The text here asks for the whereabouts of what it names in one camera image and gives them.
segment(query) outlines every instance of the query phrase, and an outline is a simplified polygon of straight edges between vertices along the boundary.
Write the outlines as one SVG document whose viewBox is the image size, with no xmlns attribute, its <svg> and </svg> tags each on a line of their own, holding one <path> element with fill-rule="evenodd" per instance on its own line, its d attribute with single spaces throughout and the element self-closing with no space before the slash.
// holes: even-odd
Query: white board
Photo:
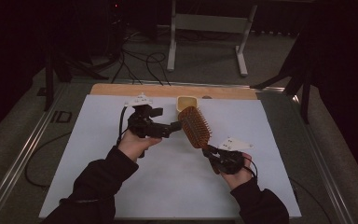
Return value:
<svg viewBox="0 0 358 224">
<path fill-rule="evenodd" d="M 106 157 L 117 140 L 119 117 L 129 96 L 88 95 L 57 172 L 43 204 L 40 217 L 46 217 L 61 198 L 72 192 L 75 179 L 90 161 Z M 163 115 L 154 122 L 177 121 L 175 98 L 153 97 L 153 108 Z M 290 217 L 301 217 L 279 150 L 263 106 L 257 100 L 200 99 L 200 110 L 212 130 L 210 145 L 217 147 L 228 137 L 254 145 L 252 155 L 258 169 L 261 189 L 271 189 L 285 204 Z M 129 107 L 127 118 L 133 112 Z M 183 131 L 145 152 L 138 159 L 139 170 L 116 195 L 116 218 L 208 219 L 238 218 L 239 207 L 229 187 L 216 175 L 210 163 L 188 142 Z"/>
</svg>

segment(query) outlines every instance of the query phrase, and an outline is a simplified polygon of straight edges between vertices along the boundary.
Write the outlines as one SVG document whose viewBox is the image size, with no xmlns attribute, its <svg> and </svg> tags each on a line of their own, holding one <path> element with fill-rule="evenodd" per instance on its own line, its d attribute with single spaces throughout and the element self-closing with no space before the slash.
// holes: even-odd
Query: dark background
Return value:
<svg viewBox="0 0 358 224">
<path fill-rule="evenodd" d="M 119 8 L 112 8 L 105 1 L 0 1 L 0 121 L 45 66 L 41 36 L 77 60 L 87 61 L 90 55 L 105 55 L 106 45 L 117 50 L 120 33 L 108 29 L 109 22 L 124 20 L 151 38 L 157 38 L 157 24 L 170 23 L 170 1 L 121 2 L 117 1 Z M 193 4 L 178 1 L 177 12 L 194 11 Z M 249 10 L 243 1 L 203 4 L 199 14 L 238 17 Z M 298 36 L 296 52 L 289 55 L 291 64 L 299 64 L 298 60 L 316 64 L 312 85 L 318 87 L 358 162 L 358 1 L 262 2 L 253 30 L 257 35 Z M 108 36 L 114 38 L 107 44 Z"/>
</svg>

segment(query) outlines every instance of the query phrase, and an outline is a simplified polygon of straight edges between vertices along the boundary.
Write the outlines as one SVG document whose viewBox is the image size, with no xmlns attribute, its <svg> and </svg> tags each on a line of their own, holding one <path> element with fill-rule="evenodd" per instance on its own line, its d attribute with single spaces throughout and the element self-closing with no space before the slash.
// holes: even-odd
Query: person's right hand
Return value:
<svg viewBox="0 0 358 224">
<path fill-rule="evenodd" d="M 146 149 L 161 142 L 161 140 L 161 138 L 152 137 L 140 138 L 130 130 L 127 130 L 117 147 L 128 158 L 136 162 Z"/>
<path fill-rule="evenodd" d="M 244 159 L 245 166 L 250 169 L 252 157 L 246 153 L 242 153 L 242 156 L 244 157 L 243 159 Z M 231 189 L 235 189 L 237 186 L 244 184 L 252 179 L 252 173 L 246 170 L 245 168 L 240 169 L 234 175 L 227 175 L 222 172 L 220 172 L 220 175 L 226 180 L 228 186 Z"/>
</svg>

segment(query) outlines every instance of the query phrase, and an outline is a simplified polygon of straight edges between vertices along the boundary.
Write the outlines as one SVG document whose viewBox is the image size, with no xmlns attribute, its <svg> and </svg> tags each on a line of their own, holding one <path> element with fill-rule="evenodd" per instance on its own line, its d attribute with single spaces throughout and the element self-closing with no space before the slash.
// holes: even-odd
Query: black jacket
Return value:
<svg viewBox="0 0 358 224">
<path fill-rule="evenodd" d="M 113 223 L 116 214 L 114 195 L 138 167 L 113 147 L 105 160 L 92 161 L 86 167 L 75 181 L 73 193 L 42 223 Z M 232 190 L 231 195 L 240 205 L 240 215 L 246 224 L 289 223 L 289 215 L 281 200 L 268 189 L 260 191 L 253 179 Z"/>
</svg>

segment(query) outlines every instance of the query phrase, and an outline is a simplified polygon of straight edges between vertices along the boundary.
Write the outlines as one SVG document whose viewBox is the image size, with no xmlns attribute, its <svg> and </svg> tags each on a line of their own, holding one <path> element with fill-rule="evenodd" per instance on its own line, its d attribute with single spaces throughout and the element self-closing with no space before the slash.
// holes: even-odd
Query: metal rail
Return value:
<svg viewBox="0 0 358 224">
<path fill-rule="evenodd" d="M 298 119 L 302 121 L 303 119 L 299 112 L 300 103 L 296 96 L 293 97 L 293 100 L 291 101 L 291 105 L 293 110 L 295 110 L 295 114 L 298 117 Z M 320 150 L 318 144 L 316 143 L 316 139 L 312 132 L 312 129 L 305 122 L 300 122 L 300 123 L 310 143 L 310 154 L 312 155 L 312 158 L 315 161 L 316 167 L 319 171 L 322 181 L 324 182 L 324 186 L 330 197 L 330 200 L 334 208 L 336 209 L 339 223 L 341 224 L 354 223 L 351 213 L 348 210 L 348 207 L 338 188 L 338 185 L 334 177 L 330 173 L 330 169 L 328 168 L 326 161 L 324 160 L 322 151 Z"/>
<path fill-rule="evenodd" d="M 25 145 L 23 146 L 21 152 L 17 156 L 16 160 L 12 163 L 10 168 L 8 169 L 5 177 L 2 179 L 0 183 L 0 211 L 4 206 L 7 197 L 9 196 L 10 192 L 13 190 L 14 186 L 19 179 L 25 164 L 30 159 L 31 155 L 36 148 L 37 143 L 39 142 L 41 136 L 43 135 L 44 131 L 48 126 L 48 122 L 53 115 L 54 108 L 62 96 L 64 90 L 66 90 L 67 84 L 60 84 L 57 91 L 55 99 L 56 101 L 51 105 L 50 109 L 43 113 L 40 120 L 37 122 L 36 126 L 34 127 L 33 132 L 31 133 L 30 137 L 26 141 Z"/>
</svg>

